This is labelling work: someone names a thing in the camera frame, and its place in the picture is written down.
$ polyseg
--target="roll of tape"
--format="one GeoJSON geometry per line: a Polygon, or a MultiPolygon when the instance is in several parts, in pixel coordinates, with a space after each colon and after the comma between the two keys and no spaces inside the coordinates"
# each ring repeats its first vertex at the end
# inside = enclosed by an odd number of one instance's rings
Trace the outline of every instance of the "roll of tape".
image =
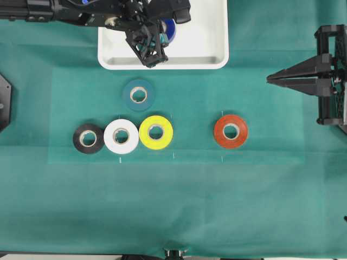
{"type": "Polygon", "coordinates": [[[171,43],[176,36],[176,24],[174,19],[162,19],[164,32],[171,43]]]}
{"type": "Polygon", "coordinates": [[[140,126],[140,140],[149,149],[162,150],[168,147],[174,137],[174,129],[170,121],[162,116],[154,115],[146,118],[140,126]],[[151,138],[150,131],[160,127],[163,135],[159,139],[151,138]]]}
{"type": "Polygon", "coordinates": [[[242,146],[248,138],[246,122],[237,115],[226,115],[218,120],[214,129],[214,137],[217,143],[226,149],[236,149],[242,146]],[[236,137],[228,138],[225,129],[232,126],[236,129],[236,137]]]}
{"type": "Polygon", "coordinates": [[[155,91],[153,86],[145,80],[133,80],[129,82],[123,90],[123,100],[134,111],[145,111],[150,108],[155,100],[155,91]],[[134,98],[137,91],[144,92],[144,99],[138,101],[134,98]]]}
{"type": "Polygon", "coordinates": [[[81,153],[96,153],[104,146],[104,132],[98,126],[87,123],[77,128],[73,135],[73,143],[75,148],[81,153]],[[86,144],[84,142],[84,138],[87,134],[92,134],[94,136],[94,141],[91,144],[86,144]]]}
{"type": "Polygon", "coordinates": [[[118,119],[111,122],[105,129],[104,142],[106,147],[116,154],[128,154],[134,151],[139,143],[139,132],[136,126],[125,119],[118,119]],[[127,140],[120,143],[116,140],[116,135],[124,131],[127,133],[127,140]]]}

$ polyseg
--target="black mount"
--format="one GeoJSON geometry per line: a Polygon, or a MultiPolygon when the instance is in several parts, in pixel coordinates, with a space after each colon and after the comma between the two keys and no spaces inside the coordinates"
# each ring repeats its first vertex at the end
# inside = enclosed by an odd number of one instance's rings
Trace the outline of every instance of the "black mount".
{"type": "Polygon", "coordinates": [[[347,134],[347,34],[344,25],[322,26],[315,33],[317,56],[267,77],[267,82],[318,97],[320,125],[339,126],[347,134]],[[335,57],[329,38],[335,37],[335,57]]]}
{"type": "Polygon", "coordinates": [[[0,75],[0,132],[10,124],[11,84],[0,75]]]}

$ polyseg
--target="yellow tape roll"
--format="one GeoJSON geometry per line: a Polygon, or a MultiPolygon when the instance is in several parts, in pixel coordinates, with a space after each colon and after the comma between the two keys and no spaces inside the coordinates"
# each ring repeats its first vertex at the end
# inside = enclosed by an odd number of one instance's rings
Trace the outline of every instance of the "yellow tape roll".
{"type": "Polygon", "coordinates": [[[146,118],[140,126],[140,140],[149,149],[162,150],[168,147],[174,137],[174,129],[170,121],[162,116],[154,115],[146,118]],[[154,127],[160,127],[163,131],[163,136],[160,139],[150,137],[150,130],[154,127]]]}

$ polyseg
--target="teal fabric surface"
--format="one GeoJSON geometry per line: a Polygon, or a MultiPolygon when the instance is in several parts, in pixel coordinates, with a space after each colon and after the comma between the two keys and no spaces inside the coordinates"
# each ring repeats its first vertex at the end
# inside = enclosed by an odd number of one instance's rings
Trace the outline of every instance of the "teal fabric surface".
{"type": "Polygon", "coordinates": [[[347,258],[347,136],[315,123],[317,98],[267,85],[316,53],[313,33],[347,22],[347,3],[229,0],[230,59],[213,71],[107,71],[97,30],[0,22],[0,72],[14,86],[0,134],[0,251],[347,258]],[[121,100],[136,78],[156,88],[145,113],[121,100]],[[247,143],[212,136],[242,116],[247,143]],[[168,149],[75,151],[78,125],[151,114],[175,129],[168,149]]]}

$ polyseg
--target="plastic tray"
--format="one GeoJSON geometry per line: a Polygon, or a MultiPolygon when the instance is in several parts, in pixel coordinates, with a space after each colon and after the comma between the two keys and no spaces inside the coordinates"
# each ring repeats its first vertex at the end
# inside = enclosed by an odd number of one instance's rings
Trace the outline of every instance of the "plastic tray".
{"type": "MultiPolygon", "coordinates": [[[[155,69],[219,69],[229,60],[227,0],[190,0],[192,21],[177,25],[165,48],[169,61],[155,69]]],[[[99,28],[98,60],[110,70],[147,69],[125,41],[125,34],[99,28]]]]}

